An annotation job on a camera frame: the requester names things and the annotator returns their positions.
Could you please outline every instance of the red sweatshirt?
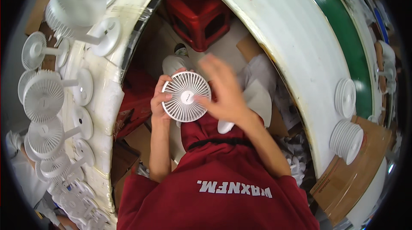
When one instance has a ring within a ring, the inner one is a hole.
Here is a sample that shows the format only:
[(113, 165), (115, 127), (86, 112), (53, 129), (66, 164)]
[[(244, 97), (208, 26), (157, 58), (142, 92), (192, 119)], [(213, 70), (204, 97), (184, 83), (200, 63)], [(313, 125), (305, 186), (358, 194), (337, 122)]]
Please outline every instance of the red sweatshirt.
[[(209, 114), (183, 123), (185, 150), (199, 140), (247, 139), (234, 127), (217, 132)], [(213, 144), (189, 150), (162, 183), (131, 175), (117, 229), (319, 229), (305, 191), (291, 176), (273, 179), (253, 148)]]

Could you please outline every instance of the blue object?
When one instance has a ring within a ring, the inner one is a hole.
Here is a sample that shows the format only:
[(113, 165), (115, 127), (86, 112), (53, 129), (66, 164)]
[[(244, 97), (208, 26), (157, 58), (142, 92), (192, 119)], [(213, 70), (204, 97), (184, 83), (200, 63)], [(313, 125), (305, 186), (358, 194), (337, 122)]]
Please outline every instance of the blue object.
[(384, 42), (389, 44), (388, 32), (386, 31), (386, 27), (384, 22), (382, 21), (381, 14), (377, 8), (374, 8), (373, 11), (375, 12), (376, 20), (378, 21), (379, 28), (381, 29), (382, 37), (384, 38)]

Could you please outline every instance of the white pants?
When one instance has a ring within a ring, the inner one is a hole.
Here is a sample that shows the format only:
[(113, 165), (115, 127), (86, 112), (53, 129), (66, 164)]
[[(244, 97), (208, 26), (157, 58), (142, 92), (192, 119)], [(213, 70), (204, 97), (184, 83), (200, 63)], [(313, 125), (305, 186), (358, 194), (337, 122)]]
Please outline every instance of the white pants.
[[(264, 122), (265, 127), (270, 126), (272, 116), (272, 98), (270, 89), (276, 88), (276, 75), (272, 74), (271, 69), (275, 70), (269, 59), (265, 56), (256, 56), (238, 75), (238, 82), (242, 88), (243, 98), (247, 106), (258, 114)], [(179, 68), (185, 67), (187, 70), (195, 70), (196, 67), (190, 58), (183, 55), (170, 55), (163, 60), (163, 73), (172, 75)]]

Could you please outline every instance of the stacked fan base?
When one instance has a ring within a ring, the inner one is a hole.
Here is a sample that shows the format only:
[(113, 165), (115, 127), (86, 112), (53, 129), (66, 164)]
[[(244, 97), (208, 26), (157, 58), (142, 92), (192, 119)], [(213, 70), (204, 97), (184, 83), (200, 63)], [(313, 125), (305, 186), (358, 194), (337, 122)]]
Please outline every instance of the stacked fan base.
[(167, 81), (162, 92), (172, 94), (172, 99), (162, 102), (165, 112), (178, 122), (192, 122), (201, 118), (206, 109), (194, 99), (195, 95), (211, 99), (211, 90), (206, 80), (198, 73), (180, 72)]
[(330, 148), (349, 165), (358, 155), (362, 140), (362, 128), (358, 124), (342, 120), (333, 130)]
[(355, 110), (356, 90), (351, 79), (339, 81), (335, 91), (336, 111), (345, 118), (350, 118)]

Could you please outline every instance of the shoe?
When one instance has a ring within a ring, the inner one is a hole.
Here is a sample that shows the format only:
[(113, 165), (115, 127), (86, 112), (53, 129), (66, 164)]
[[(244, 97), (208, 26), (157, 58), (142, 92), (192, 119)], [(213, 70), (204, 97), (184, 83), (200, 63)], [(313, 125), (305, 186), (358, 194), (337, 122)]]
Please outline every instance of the shoe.
[(183, 43), (179, 43), (175, 47), (175, 54), (176, 55), (183, 55), (189, 57), (188, 49)]

